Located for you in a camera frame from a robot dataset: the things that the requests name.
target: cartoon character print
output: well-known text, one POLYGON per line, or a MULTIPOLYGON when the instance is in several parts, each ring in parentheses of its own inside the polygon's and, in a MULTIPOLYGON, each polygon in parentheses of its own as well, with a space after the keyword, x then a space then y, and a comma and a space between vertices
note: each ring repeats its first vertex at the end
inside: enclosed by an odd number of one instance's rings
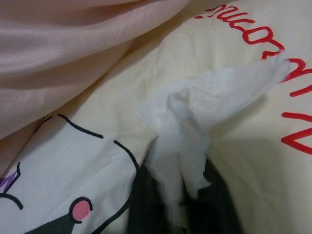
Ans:
POLYGON ((20 224, 17 229, 19 230, 20 228, 18 233, 24 234, 85 233, 83 228, 87 227, 88 224, 96 227, 88 232, 89 234, 99 234, 110 223, 119 218, 129 207, 131 182, 139 170, 139 165, 131 151, 123 144, 116 140, 106 139, 106 142, 103 141, 105 141, 103 135, 76 125, 65 115, 57 114, 47 118, 36 129, 28 146, 21 153, 20 162, 16 165, 16 171, 9 174, 8 177, 0 179, 0 198, 7 198, 6 200, 13 201, 19 208, 19 212, 16 210, 8 212, 8 210, 1 208, 1 204, 7 204, 3 201, 1 202, 0 199, 0 216, 1 213, 5 213, 3 215, 4 219, 0 219, 0 233, 6 231, 5 227, 1 225, 1 221, 3 221, 10 222, 12 226, 20 224), (42 157, 44 155, 43 152, 47 152, 46 149, 51 152, 51 155, 42 157), (93 158, 87 154, 87 149, 92 150, 93 158), (52 162, 55 169, 52 170, 53 174, 49 175, 52 162), (101 164, 106 166, 108 163, 111 164, 109 167, 106 167, 106 169, 101 168, 101 164), (88 171, 85 170, 88 165, 91 165, 90 171, 100 170, 99 175, 97 176, 97 174, 90 172, 88 174, 88 171), (66 174, 66 170, 70 171, 70 168, 75 167, 76 169, 72 171, 77 175, 66 174), (111 181, 109 175, 115 173, 123 174, 120 173, 122 167, 124 177, 116 176, 118 178, 116 185, 113 184, 112 186, 109 184, 111 181), (63 179, 62 173, 68 177, 68 181, 63 179), (79 184, 79 179, 84 179, 84 173, 88 174, 85 177, 91 178, 91 180, 86 180, 79 184), (109 186, 104 193, 94 194, 94 191, 98 192, 101 188, 105 190, 105 184, 109 186), (74 188, 73 192, 67 190, 70 187, 74 188), (8 194, 9 190, 12 190, 13 194, 17 195, 19 199, 8 194), (63 197, 63 200, 55 199, 57 197, 55 194, 63 197), (67 206, 67 211, 66 204, 68 203, 64 202, 64 199, 67 201, 69 198, 65 194, 70 194, 71 196, 69 197, 77 195, 76 199, 72 199, 69 208, 67 206), (96 200, 97 204, 100 205, 94 207, 94 201, 92 200, 96 200), (119 209, 114 211, 110 207, 106 211, 105 206, 113 203, 120 204, 119 209), (58 207, 59 210, 56 212, 56 215, 51 215, 52 218, 47 218, 47 220, 51 221, 43 223, 39 221, 42 218, 40 214, 42 209, 38 209, 40 206, 47 206, 47 211, 43 212, 45 217, 50 217, 49 210, 52 212, 55 209, 54 207, 58 207))

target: pink cheek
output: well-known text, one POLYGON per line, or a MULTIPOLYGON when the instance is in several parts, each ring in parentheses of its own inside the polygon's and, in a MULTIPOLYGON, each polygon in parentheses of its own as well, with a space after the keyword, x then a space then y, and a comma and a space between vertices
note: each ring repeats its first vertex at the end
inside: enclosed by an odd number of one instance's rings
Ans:
POLYGON ((73 218, 77 221, 83 220, 86 216, 88 216, 90 212, 90 206, 87 201, 78 202, 73 208, 73 218))

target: cartoon face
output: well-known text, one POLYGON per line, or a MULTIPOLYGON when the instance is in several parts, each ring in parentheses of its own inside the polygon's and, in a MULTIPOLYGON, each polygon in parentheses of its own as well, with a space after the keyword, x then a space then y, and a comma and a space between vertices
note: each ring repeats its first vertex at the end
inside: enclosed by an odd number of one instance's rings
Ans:
POLYGON ((0 233, 101 233, 128 208, 138 171, 120 142, 61 114, 47 118, 17 162, 0 179, 0 233))

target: purple detail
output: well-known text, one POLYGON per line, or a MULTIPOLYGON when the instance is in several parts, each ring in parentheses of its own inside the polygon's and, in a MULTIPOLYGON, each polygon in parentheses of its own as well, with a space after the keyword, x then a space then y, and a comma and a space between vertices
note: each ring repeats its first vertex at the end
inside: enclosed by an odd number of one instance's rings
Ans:
POLYGON ((6 178, 0 178, 0 193, 6 193, 7 188, 14 183, 14 179, 18 175, 18 172, 14 172, 6 178))

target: white tissue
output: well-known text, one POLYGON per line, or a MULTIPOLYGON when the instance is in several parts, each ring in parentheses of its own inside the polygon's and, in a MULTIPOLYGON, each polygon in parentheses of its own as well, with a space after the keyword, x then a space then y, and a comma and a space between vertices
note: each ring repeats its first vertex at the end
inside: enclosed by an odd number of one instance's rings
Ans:
POLYGON ((191 197, 206 187, 207 132, 251 104, 290 71, 284 56, 173 82, 147 99, 139 117, 158 132, 147 166, 160 184, 173 225, 181 216, 184 181, 191 197))

